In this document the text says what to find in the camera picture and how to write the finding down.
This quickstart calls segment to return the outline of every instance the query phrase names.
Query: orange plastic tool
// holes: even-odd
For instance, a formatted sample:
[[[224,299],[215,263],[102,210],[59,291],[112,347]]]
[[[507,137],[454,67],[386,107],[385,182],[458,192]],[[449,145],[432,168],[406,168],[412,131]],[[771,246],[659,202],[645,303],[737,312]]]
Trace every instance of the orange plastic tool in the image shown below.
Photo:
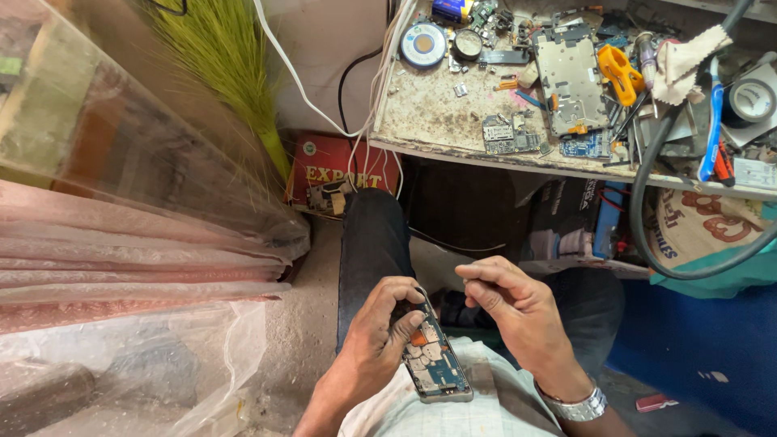
[[[610,44],[599,49],[597,55],[601,74],[612,81],[621,105],[632,106],[636,102],[636,95],[645,89],[642,75],[631,66],[622,51]]]

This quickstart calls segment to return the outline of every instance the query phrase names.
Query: fingernail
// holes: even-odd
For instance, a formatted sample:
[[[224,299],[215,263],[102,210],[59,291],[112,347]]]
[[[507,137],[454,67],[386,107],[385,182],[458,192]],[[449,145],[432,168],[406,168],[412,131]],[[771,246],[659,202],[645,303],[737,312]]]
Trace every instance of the fingernail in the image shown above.
[[[423,322],[423,319],[424,319],[423,313],[421,312],[415,313],[412,316],[410,316],[410,324],[412,324],[414,327],[417,327],[418,325],[421,324],[421,322]]]

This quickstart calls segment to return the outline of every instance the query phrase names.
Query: broom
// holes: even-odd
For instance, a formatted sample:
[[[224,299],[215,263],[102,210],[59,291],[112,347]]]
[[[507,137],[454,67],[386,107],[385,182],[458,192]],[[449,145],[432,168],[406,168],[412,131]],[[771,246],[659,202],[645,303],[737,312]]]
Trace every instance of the broom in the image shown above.
[[[180,8],[179,0],[156,1]],[[267,39],[261,26],[254,26],[253,6],[245,0],[197,0],[184,16],[153,7],[150,12],[177,63],[248,124],[287,180],[291,166],[275,128],[273,100],[278,82],[267,78]]]

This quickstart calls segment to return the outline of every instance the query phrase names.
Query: hand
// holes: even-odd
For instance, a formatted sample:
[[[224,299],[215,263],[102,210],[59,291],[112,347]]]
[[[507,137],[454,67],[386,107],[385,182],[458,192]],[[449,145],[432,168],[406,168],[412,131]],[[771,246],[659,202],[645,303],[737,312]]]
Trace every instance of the hand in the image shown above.
[[[335,435],[353,407],[383,390],[402,361],[402,351],[424,315],[416,310],[389,318],[397,301],[425,302],[413,278],[383,278],[350,322],[343,350],[315,385],[308,410],[294,435]]]
[[[547,285],[529,278],[504,257],[456,267],[466,305],[480,305],[497,322],[504,344],[542,391],[567,402],[588,397],[594,386],[577,363]]]

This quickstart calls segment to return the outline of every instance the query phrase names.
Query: wristwatch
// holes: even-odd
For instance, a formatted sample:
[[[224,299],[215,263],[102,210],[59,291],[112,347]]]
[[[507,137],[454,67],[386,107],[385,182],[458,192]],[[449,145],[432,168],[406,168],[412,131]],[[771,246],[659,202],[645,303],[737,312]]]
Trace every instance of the wristwatch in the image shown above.
[[[548,406],[550,412],[556,417],[568,421],[592,421],[605,413],[607,397],[596,385],[596,381],[592,379],[591,382],[594,383],[594,392],[589,397],[573,404],[562,402],[545,394],[537,385],[536,379],[535,389],[537,389],[537,393],[542,397],[542,400],[545,401],[545,405]]]

